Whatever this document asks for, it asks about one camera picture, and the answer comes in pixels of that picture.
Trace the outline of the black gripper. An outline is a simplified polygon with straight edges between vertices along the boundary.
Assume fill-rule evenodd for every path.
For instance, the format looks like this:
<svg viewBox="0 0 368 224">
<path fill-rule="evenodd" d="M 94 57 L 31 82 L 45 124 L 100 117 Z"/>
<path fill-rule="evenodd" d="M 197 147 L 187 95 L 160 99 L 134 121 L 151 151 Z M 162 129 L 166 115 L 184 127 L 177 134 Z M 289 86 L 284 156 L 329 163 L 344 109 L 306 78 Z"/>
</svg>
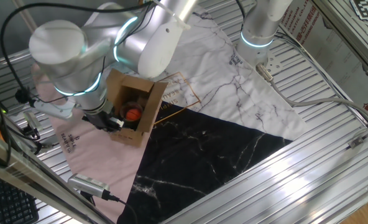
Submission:
<svg viewBox="0 0 368 224">
<path fill-rule="evenodd" d="M 104 131 L 120 131 L 124 126 L 124 121 L 114 117 L 114 108 L 101 108 L 100 110 L 84 110 L 84 121 L 88 121 L 97 129 Z"/>
</svg>

